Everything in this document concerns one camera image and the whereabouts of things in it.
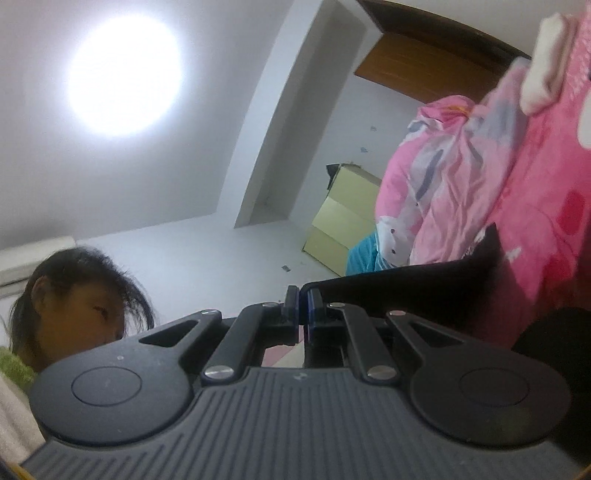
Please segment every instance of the round white light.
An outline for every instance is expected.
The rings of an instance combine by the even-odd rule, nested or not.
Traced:
[[[181,83],[176,39],[140,15],[114,18],[90,33],[69,76],[70,104],[93,131],[128,135],[154,123]]]

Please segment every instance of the ear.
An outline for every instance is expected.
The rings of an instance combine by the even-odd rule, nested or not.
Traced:
[[[31,302],[39,316],[47,307],[47,293],[49,292],[50,280],[46,276],[39,277],[31,290]]]

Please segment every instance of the blue fabric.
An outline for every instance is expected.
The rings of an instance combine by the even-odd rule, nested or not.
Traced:
[[[384,260],[378,255],[377,232],[368,235],[349,250],[346,275],[384,270]]]

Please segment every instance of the ribbed gray surface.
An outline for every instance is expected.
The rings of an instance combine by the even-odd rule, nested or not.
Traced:
[[[103,451],[50,442],[24,466],[37,480],[566,480],[579,470],[550,442],[491,452],[447,440],[397,390],[348,370],[302,373],[253,369],[206,389],[152,440]]]

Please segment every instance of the eye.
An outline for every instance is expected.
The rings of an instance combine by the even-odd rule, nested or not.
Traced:
[[[107,309],[104,309],[103,307],[94,307],[94,308],[97,312],[99,312],[103,316],[103,318],[105,320],[109,319],[109,312],[107,311]]]

